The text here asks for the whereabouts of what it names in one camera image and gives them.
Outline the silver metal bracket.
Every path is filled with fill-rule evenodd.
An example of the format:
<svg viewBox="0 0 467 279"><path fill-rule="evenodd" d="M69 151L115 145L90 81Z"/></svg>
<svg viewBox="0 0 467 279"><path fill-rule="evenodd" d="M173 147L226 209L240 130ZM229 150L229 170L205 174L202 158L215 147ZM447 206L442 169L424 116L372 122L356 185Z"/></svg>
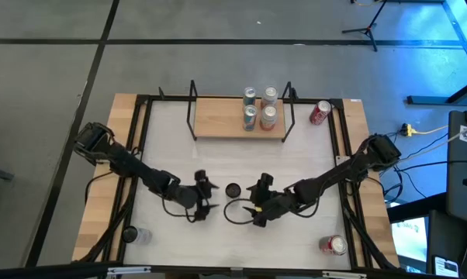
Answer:
<svg viewBox="0 0 467 279"><path fill-rule="evenodd" d="M323 270L322 277L330 279L368 279L366 274L335 270Z"/></svg>
<svg viewBox="0 0 467 279"><path fill-rule="evenodd" d="M110 267L106 275L109 277L117 277L120 275L129 274L148 274L151 272L151 266L135 266L135 267Z"/></svg>

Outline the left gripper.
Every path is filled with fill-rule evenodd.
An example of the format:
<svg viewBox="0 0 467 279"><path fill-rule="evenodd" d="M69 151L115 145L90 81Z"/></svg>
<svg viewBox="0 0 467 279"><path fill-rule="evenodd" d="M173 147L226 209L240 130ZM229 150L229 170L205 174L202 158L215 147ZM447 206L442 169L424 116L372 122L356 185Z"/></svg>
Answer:
<svg viewBox="0 0 467 279"><path fill-rule="evenodd" d="M219 187L209 181L205 170L198 170L195 172L195 182L198 200L196 202L194 217L196 221L204 221L206 216L210 213L210 210L217 207L217 205L210 205L209 199L212 197L211 191L213 189L219 189Z"/></svg>

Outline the black desk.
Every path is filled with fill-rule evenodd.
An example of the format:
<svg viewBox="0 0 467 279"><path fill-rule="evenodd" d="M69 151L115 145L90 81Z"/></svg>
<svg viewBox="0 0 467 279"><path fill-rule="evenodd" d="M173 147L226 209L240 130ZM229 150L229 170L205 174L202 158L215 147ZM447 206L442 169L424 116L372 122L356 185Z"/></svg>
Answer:
<svg viewBox="0 0 467 279"><path fill-rule="evenodd" d="M467 126L467 111L448 115L447 212L467 222L467 143L459 137Z"/></svg>

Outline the Coca-Cola red can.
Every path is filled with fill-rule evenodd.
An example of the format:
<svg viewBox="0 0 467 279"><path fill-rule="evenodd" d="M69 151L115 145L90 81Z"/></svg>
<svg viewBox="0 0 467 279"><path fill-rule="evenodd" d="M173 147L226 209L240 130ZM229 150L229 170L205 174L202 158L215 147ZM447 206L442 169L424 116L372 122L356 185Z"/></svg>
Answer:
<svg viewBox="0 0 467 279"><path fill-rule="evenodd" d="M314 125L320 125L332 110L328 101L319 101L310 114L309 120Z"/></svg>
<svg viewBox="0 0 467 279"><path fill-rule="evenodd" d="M324 254L341 256L348 251L348 244L343 236L332 235L320 239L319 248Z"/></svg>

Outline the Spindrift pink white can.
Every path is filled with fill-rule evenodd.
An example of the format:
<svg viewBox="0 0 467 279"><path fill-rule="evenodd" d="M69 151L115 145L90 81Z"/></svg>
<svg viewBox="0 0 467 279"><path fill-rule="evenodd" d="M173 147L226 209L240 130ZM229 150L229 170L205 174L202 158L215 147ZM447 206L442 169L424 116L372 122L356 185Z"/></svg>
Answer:
<svg viewBox="0 0 467 279"><path fill-rule="evenodd" d="M260 127L263 130L271 130L277 122L278 112L274 105L266 105L261 111Z"/></svg>
<svg viewBox="0 0 467 279"><path fill-rule="evenodd" d="M265 89L261 96L261 108L267 105L276 105L278 99L278 90L275 87L269 86Z"/></svg>

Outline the black tripod stand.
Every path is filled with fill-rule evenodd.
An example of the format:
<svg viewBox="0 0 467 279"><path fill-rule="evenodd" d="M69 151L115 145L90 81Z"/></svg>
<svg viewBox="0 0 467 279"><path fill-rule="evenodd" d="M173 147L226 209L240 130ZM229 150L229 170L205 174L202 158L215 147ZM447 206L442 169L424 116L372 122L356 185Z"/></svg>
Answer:
<svg viewBox="0 0 467 279"><path fill-rule="evenodd" d="M374 15L372 21L366 27L358 28L358 29L345 29L345 30L341 31L343 34L360 33L360 34L362 34L364 36L367 36L370 39L370 42L372 43L372 48L373 48L373 50L375 52L378 51L378 48L377 48L377 44L376 44L375 38L373 36L372 30L376 26L376 20L379 17L380 13L382 12L382 10L385 7L388 0L380 0L380 2L381 2L380 8L378 9L376 14Z"/></svg>

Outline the smartphone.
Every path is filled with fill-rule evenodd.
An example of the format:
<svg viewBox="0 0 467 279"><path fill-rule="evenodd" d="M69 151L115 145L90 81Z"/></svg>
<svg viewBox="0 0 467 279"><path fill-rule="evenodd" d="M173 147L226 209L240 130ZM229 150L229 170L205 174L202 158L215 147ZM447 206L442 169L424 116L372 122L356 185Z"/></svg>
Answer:
<svg viewBox="0 0 467 279"><path fill-rule="evenodd" d="M459 278L460 276L458 263L455 261L447 260L440 256L433 256L432 264L434 275L454 278Z"/></svg>

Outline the lit computer screen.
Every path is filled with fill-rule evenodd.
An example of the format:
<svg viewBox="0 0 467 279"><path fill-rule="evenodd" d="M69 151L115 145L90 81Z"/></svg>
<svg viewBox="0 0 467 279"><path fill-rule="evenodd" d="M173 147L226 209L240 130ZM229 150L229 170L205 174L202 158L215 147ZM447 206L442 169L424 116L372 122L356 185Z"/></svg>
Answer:
<svg viewBox="0 0 467 279"><path fill-rule="evenodd" d="M400 266L413 273L427 271L428 217L409 219L391 225Z"/></svg>

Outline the black stand base bar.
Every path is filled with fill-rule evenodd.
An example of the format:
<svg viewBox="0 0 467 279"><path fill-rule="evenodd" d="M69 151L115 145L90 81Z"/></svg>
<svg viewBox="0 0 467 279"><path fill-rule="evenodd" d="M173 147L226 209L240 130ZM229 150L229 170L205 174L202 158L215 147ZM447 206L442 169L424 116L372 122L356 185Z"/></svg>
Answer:
<svg viewBox="0 0 467 279"><path fill-rule="evenodd" d="M460 105L467 106L467 85L448 97L409 95L408 105Z"/></svg>

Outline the wooden shelf with black brackets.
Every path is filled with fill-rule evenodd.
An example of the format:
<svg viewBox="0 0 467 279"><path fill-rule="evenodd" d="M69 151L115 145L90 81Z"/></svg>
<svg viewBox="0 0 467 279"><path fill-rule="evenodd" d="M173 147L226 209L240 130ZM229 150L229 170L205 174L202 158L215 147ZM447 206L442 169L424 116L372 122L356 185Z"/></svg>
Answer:
<svg viewBox="0 0 467 279"><path fill-rule="evenodd" d="M288 82L275 104L277 116L274 128L261 128L261 117L254 121L251 131L244 129L244 113L240 96L200 96L195 82L190 81L186 123L192 137L270 139L285 141L296 124L293 105L297 99L296 90Z"/></svg>

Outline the Red Bull blue silver can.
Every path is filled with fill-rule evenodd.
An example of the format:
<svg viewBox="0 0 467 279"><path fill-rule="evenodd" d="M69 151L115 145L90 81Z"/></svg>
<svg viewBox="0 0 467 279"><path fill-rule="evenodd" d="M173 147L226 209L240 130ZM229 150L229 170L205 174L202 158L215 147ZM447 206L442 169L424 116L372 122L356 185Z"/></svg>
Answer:
<svg viewBox="0 0 467 279"><path fill-rule="evenodd" d="M246 105L244 107L243 127L246 131L252 131L254 129L257 115L258 109L255 105Z"/></svg>
<svg viewBox="0 0 467 279"><path fill-rule="evenodd" d="M252 87L246 87L243 94L243 105L254 105L256 100L256 89Z"/></svg>

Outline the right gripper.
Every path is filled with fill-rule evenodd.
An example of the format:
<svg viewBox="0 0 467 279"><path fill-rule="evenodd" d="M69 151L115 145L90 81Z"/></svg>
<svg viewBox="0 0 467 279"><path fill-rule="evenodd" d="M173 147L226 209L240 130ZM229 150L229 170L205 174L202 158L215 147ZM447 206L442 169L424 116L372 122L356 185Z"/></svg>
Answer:
<svg viewBox="0 0 467 279"><path fill-rule="evenodd" d="M290 190L271 191L273 176L262 173L256 185L247 190L252 193L254 208L243 207L253 217L255 226L266 227L267 221L280 218L285 213L296 209L296 196Z"/></svg>

